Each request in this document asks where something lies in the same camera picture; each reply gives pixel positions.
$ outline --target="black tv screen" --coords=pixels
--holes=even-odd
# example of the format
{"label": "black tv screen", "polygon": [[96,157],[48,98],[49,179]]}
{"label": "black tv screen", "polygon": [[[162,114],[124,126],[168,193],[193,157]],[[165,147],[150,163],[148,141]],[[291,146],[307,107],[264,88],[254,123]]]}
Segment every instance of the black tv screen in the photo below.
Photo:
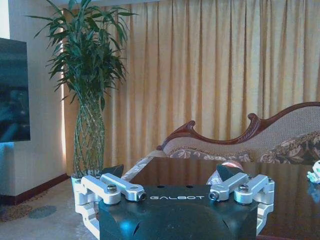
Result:
{"label": "black tv screen", "polygon": [[0,38],[0,143],[30,140],[27,43]]}

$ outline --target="white figurine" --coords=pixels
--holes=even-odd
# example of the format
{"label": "white figurine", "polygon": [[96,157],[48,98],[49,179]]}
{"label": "white figurine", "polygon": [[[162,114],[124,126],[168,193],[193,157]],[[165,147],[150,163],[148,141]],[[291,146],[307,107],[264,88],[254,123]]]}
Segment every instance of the white figurine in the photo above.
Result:
{"label": "white figurine", "polygon": [[316,161],[312,167],[314,172],[308,171],[306,177],[314,184],[320,183],[320,160]]}

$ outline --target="patterned carpet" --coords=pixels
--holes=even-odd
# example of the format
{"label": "patterned carpet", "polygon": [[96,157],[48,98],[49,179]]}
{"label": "patterned carpet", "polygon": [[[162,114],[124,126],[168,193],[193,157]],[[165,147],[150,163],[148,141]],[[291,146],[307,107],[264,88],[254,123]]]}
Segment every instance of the patterned carpet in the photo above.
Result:
{"label": "patterned carpet", "polygon": [[0,240],[96,240],[75,212],[71,181],[16,206],[0,206]]}
{"label": "patterned carpet", "polygon": [[9,222],[12,220],[24,218],[26,216],[32,219],[40,219],[53,214],[55,211],[57,211],[57,208],[55,206],[45,205],[34,208],[28,205],[29,202],[36,201],[45,196],[47,193],[48,191],[46,190],[18,205],[0,206],[0,222]]}

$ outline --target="patterned cushion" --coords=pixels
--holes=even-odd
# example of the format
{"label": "patterned cushion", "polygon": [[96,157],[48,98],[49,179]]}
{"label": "patterned cushion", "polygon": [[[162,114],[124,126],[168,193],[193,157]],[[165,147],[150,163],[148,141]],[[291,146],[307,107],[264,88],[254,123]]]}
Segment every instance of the patterned cushion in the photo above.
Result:
{"label": "patterned cushion", "polygon": [[146,156],[141,158],[129,171],[127,171],[121,178],[130,182],[154,157]]}
{"label": "patterned cushion", "polygon": [[192,160],[216,160],[216,161],[238,161],[252,162],[248,151],[228,154],[210,154],[198,149],[176,149],[169,154],[170,158],[192,159]]}
{"label": "patterned cushion", "polygon": [[264,153],[259,162],[313,165],[320,159],[320,131],[299,135]]}

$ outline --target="screw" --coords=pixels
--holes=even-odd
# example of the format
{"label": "screw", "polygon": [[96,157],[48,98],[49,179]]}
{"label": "screw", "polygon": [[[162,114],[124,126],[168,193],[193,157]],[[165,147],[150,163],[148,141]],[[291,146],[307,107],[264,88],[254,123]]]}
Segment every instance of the screw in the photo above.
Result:
{"label": "screw", "polygon": [[212,201],[216,201],[219,198],[219,193],[213,191],[209,193],[209,199]]}
{"label": "screw", "polygon": [[239,190],[242,192],[248,192],[249,186],[247,184],[241,184],[239,185]]}
{"label": "screw", "polygon": [[143,201],[147,198],[147,194],[145,192],[140,192],[138,193],[137,198],[138,198],[138,201]]}
{"label": "screw", "polygon": [[110,194],[115,193],[117,191],[117,186],[114,184],[109,184],[108,186],[106,186],[106,190]]}

